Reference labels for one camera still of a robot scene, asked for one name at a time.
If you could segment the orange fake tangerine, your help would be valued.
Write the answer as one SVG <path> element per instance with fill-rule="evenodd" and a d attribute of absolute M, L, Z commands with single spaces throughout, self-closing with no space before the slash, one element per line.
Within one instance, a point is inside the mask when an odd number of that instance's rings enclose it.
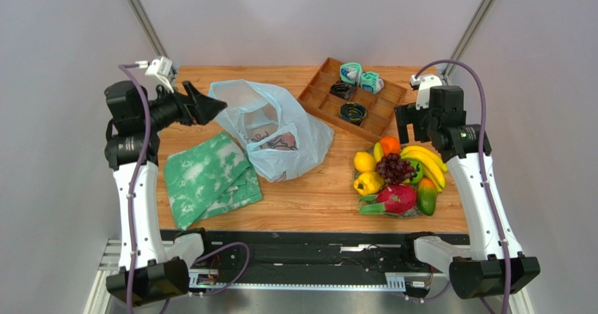
<path fill-rule="evenodd" d="M 394 136 L 385 136 L 378 141 L 383 150 L 384 156 L 391 153 L 399 154 L 401 152 L 401 143 L 398 138 Z"/>

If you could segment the dark red fake grapes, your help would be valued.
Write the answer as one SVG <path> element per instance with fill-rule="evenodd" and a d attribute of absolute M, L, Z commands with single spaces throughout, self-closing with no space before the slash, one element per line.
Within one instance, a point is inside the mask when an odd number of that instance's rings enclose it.
<path fill-rule="evenodd" d="M 416 175 L 415 169 L 408 160 L 402 159 L 400 154 L 389 153 L 376 164 L 376 172 L 388 185 L 409 183 Z"/>

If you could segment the yellow fake banana bunch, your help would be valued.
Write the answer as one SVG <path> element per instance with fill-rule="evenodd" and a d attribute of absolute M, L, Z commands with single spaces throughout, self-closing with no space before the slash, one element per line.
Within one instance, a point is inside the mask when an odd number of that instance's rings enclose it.
<path fill-rule="evenodd" d="M 437 189 L 443 192 L 446 187 L 446 174 L 449 169 L 433 151 L 419 145 L 408 145 L 399 153 L 402 159 L 415 160 L 420 164 L 424 177 L 430 179 Z"/>

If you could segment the yellow fake lemon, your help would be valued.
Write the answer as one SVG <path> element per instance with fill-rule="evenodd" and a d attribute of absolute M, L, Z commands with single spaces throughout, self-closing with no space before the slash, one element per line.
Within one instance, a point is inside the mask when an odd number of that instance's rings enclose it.
<path fill-rule="evenodd" d="M 378 163 L 375 157 L 364 151 L 357 152 L 353 159 L 354 168 L 359 173 L 366 173 L 376 170 L 376 164 Z"/>

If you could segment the yellow fake bell pepper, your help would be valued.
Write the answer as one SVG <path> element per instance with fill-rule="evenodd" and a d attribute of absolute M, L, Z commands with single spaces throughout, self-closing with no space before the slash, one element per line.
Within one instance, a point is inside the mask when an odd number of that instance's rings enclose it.
<path fill-rule="evenodd" d="M 368 171 L 359 174 L 353 182 L 353 188 L 361 195 L 374 195 L 378 193 L 386 184 L 382 178 L 375 171 Z"/>

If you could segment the red green fake mango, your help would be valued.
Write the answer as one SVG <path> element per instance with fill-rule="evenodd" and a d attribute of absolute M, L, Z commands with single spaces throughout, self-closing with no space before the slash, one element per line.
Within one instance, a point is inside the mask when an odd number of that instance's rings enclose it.
<path fill-rule="evenodd" d="M 420 212 L 426 216 L 433 216 L 438 195 L 435 184 L 428 178 L 422 178 L 416 186 L 416 193 L 417 206 Z"/>

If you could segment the pink fake dragon fruit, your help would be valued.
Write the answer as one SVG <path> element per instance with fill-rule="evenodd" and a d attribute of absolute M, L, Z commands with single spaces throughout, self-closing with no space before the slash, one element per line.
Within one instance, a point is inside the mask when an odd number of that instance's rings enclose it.
<path fill-rule="evenodd" d="M 389 185 L 374 195 L 359 199 L 359 213 L 400 215 L 416 205 L 416 191 L 409 185 Z"/>

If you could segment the translucent printed plastic bag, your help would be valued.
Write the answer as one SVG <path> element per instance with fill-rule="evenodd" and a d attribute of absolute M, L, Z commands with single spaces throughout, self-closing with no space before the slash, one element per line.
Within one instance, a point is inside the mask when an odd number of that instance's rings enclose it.
<path fill-rule="evenodd" d="M 208 95 L 227 103 L 216 122 L 238 140 L 267 181 L 298 178 L 324 161 L 333 129 L 304 110 L 287 89 L 235 79 L 213 82 Z"/>

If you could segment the single yellow fake banana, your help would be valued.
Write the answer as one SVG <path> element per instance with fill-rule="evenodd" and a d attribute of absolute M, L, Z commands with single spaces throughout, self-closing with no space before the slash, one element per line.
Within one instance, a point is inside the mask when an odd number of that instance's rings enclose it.
<path fill-rule="evenodd" d="M 385 156 L 381 143 L 377 142 L 373 146 L 373 158 L 376 162 L 379 162 Z"/>

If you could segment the green fake watermelon ball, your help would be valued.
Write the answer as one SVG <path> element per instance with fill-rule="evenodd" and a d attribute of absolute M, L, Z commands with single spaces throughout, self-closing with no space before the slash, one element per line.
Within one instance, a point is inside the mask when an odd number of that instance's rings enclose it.
<path fill-rule="evenodd" d="M 415 160 L 409 161 L 411 164 L 411 173 L 410 176 L 404 181 L 404 184 L 408 185 L 417 185 L 423 179 L 423 166 L 420 162 Z"/>

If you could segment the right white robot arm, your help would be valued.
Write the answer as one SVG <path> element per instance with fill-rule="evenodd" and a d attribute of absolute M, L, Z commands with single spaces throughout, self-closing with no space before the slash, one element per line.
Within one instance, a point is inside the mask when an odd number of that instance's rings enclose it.
<path fill-rule="evenodd" d="M 467 124 L 464 93 L 458 86 L 420 85 L 415 103 L 395 107 L 399 139 L 430 142 L 448 167 L 470 235 L 470 248 L 461 249 L 429 232 L 413 233 L 415 260 L 449 276 L 461 299 L 516 294 L 540 274 L 540 264 L 526 256 L 505 215 L 494 187 L 491 146 L 479 124 Z"/>

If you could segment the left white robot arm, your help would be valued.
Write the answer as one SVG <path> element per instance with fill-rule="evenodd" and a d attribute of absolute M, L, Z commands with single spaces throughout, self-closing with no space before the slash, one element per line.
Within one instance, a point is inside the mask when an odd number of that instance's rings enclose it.
<path fill-rule="evenodd" d="M 106 286 L 129 311 L 188 293 L 190 269 L 205 252 L 203 229 L 182 232 L 170 248 L 159 229 L 159 132 L 173 123 L 206 125 L 227 107 L 189 81 L 183 87 L 178 93 L 158 85 L 154 100 L 131 80 L 104 91 L 112 114 L 105 157 L 117 185 L 122 234 L 119 271 L 107 277 Z"/>

